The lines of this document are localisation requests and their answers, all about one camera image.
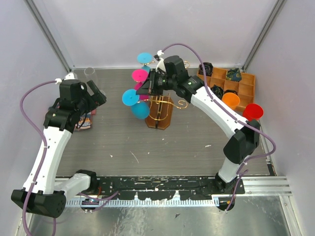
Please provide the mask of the clear wine glass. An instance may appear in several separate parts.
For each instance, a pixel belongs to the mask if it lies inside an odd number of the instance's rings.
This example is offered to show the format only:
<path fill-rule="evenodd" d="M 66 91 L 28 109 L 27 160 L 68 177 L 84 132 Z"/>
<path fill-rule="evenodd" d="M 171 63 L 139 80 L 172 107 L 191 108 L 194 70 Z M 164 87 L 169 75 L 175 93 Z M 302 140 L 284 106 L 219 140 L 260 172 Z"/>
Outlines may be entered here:
<path fill-rule="evenodd" d="M 105 95 L 105 91 L 102 88 L 102 84 L 101 84 L 101 80 L 98 77 L 96 71 L 94 68 L 92 67 L 88 67 L 84 70 L 84 74 L 86 77 L 86 82 L 92 80 L 94 82 L 94 84 L 98 87 L 98 89 L 100 90 L 100 92 Z"/>

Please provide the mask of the orange wine glass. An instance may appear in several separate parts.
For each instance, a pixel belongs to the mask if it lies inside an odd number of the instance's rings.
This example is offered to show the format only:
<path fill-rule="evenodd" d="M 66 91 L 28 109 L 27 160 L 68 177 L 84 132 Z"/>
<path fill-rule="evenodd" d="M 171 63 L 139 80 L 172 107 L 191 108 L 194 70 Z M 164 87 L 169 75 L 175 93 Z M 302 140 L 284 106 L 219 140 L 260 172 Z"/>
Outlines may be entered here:
<path fill-rule="evenodd" d="M 227 92 L 223 95 L 222 101 L 232 110 L 236 110 L 240 103 L 240 97 L 232 92 Z"/>

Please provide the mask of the red wine glass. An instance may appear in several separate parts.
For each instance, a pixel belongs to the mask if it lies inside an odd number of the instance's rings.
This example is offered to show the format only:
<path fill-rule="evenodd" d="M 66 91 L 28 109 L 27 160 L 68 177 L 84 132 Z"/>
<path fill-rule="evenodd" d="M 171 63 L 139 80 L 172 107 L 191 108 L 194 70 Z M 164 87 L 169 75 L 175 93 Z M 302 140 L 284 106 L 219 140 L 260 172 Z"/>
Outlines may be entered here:
<path fill-rule="evenodd" d="M 259 120 L 263 115 L 263 108 L 255 103 L 247 105 L 243 111 L 243 117 L 245 117 L 248 121 L 251 121 L 253 119 Z"/>

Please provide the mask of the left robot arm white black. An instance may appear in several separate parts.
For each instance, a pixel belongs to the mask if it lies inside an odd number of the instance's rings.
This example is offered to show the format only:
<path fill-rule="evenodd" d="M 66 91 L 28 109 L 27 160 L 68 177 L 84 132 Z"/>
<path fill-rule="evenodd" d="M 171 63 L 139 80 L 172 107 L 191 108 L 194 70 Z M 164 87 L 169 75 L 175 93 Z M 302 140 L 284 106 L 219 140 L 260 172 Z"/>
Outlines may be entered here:
<path fill-rule="evenodd" d="M 64 149 L 82 115 L 106 102 L 106 96 L 93 80 L 86 83 L 69 73 L 53 81 L 59 86 L 59 97 L 45 115 L 42 138 L 33 168 L 21 189 L 14 189 L 11 200 L 24 212 L 58 218 L 67 200 L 79 193 L 92 195 L 99 182 L 96 173 L 78 170 L 71 178 L 55 184 Z"/>

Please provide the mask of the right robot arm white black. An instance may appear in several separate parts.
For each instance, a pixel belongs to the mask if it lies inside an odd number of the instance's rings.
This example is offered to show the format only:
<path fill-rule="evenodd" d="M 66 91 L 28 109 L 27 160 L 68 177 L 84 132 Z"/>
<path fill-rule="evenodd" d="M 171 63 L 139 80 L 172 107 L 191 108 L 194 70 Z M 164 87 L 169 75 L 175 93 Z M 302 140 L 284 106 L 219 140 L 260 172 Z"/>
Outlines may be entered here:
<path fill-rule="evenodd" d="M 136 91 L 139 95 L 157 96 L 173 90 L 188 103 L 202 110 L 228 137 L 223 148 L 225 160 L 215 175 L 215 185 L 220 193 L 228 193 L 234 186 L 239 168 L 259 143 L 260 124 L 248 121 L 234 112 L 215 96 L 201 78 L 189 75 L 179 56 L 163 59 L 154 55 L 156 68 L 150 69 L 144 84 Z"/>

